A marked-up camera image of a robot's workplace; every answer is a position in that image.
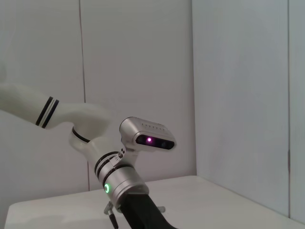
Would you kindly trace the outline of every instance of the white table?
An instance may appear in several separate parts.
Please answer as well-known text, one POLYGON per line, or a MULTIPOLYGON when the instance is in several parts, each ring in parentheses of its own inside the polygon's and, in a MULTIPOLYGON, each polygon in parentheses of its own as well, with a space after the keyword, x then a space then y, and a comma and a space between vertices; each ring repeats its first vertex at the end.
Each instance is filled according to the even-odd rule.
MULTIPOLYGON (((305 229, 299 224, 200 177, 147 183, 150 196, 179 229, 305 229)), ((103 190, 13 204, 5 229, 113 229, 103 190)), ((129 229, 115 212, 120 229, 129 229)))

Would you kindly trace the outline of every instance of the black cable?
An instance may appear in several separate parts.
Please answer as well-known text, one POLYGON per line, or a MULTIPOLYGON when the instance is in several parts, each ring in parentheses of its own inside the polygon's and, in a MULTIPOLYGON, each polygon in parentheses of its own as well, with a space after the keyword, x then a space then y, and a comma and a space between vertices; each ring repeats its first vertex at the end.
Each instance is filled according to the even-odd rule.
POLYGON ((114 214, 110 214, 109 218, 110 218, 110 221, 111 221, 114 229, 119 229, 119 225, 118 225, 118 222, 116 221, 115 215, 114 214))
POLYGON ((176 229, 147 194, 127 194, 120 210, 132 229, 176 229))

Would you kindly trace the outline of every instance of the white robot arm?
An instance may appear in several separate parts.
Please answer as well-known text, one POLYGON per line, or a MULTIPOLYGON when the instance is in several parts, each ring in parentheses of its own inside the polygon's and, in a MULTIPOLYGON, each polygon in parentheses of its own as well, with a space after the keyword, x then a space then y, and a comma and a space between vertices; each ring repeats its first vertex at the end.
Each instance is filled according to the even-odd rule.
POLYGON ((175 148, 175 138, 165 126, 135 117, 126 118, 119 129, 125 148, 116 150, 111 141, 102 136, 110 123, 110 115, 101 107, 62 104, 26 86, 3 83, 0 84, 0 110, 44 129, 63 122, 73 123, 69 143, 86 157, 102 183, 110 199, 104 212, 110 215, 112 223, 112 208, 115 207, 124 214, 132 229, 173 229, 149 198, 148 187, 133 167, 140 150, 175 148))

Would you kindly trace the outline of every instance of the black stripe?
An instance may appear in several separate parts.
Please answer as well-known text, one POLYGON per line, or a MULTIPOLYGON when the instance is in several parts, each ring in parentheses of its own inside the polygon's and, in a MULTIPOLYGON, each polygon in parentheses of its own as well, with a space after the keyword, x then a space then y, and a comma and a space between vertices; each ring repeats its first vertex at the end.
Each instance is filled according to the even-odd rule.
POLYGON ((96 168, 97 166, 99 165, 99 163, 101 161, 103 161, 106 157, 112 155, 112 154, 117 154, 119 151, 113 151, 113 152, 110 152, 110 153, 107 153, 107 154, 104 154, 95 164, 95 167, 94 167, 94 173, 96 174, 96 168))
POLYGON ((50 104, 50 106, 49 106, 49 108, 48 108, 48 110, 47 110, 47 112, 44 114, 44 116, 43 116, 43 118, 42 118, 42 120, 41 120, 41 125, 42 125, 42 124, 44 123, 44 121, 46 120, 46 116, 48 116, 48 114, 49 114, 51 108, 52 108, 53 105, 54 105, 54 102, 55 102, 55 100, 53 99, 52 102, 51 102, 51 104, 50 104))
POLYGON ((112 157, 110 157, 109 159, 105 160, 105 161, 101 164, 101 166, 100 166, 99 169, 97 170, 97 174, 96 174, 97 178, 99 178, 100 172, 101 172, 102 168, 104 167, 104 165, 107 164, 108 162, 110 162, 110 160, 113 159, 113 158, 114 158, 114 156, 112 156, 112 157))
POLYGON ((83 136, 80 136, 74 129, 74 127, 72 128, 72 133, 74 133, 75 136, 77 136, 81 141, 84 141, 86 143, 90 142, 90 140, 88 140, 87 138, 84 138, 83 136))
POLYGON ((118 170, 119 168, 123 168, 123 167, 130 167, 130 168, 133 168, 132 165, 120 165, 120 166, 114 167, 114 168, 111 169, 111 170, 106 174, 106 176, 104 177, 104 179, 103 179, 103 188, 105 187, 105 183, 106 183, 107 178, 108 178, 115 170, 118 170))
POLYGON ((52 102, 52 100, 53 100, 53 97, 50 96, 49 99, 47 100, 45 106, 43 107, 43 110, 41 111, 41 113, 40 113, 40 115, 39 115, 37 121, 36 121, 36 125, 39 125, 39 124, 40 124, 40 122, 41 122, 41 120, 42 120, 42 117, 44 116, 44 113, 46 113, 46 111, 47 111, 47 109, 48 109, 50 103, 52 102))
POLYGON ((50 110, 50 113, 48 114, 46 120, 44 121, 44 123, 43 123, 43 125, 42 125, 42 128, 46 128, 46 126, 47 126, 49 120, 51 119, 51 117, 52 117, 52 115, 53 115, 53 113, 54 113, 54 111, 55 111, 55 109, 56 109, 58 103, 59 103, 59 101, 56 100, 55 103, 54 103, 54 105, 53 105, 53 107, 52 107, 52 109, 50 110))

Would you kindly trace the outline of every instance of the green led light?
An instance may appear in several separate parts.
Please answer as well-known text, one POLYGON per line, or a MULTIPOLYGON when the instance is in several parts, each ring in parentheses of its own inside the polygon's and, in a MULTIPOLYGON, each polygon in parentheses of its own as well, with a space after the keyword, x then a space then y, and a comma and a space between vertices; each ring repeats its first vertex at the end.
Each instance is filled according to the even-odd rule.
POLYGON ((105 184, 105 192, 108 193, 110 191, 110 186, 108 184, 105 184))

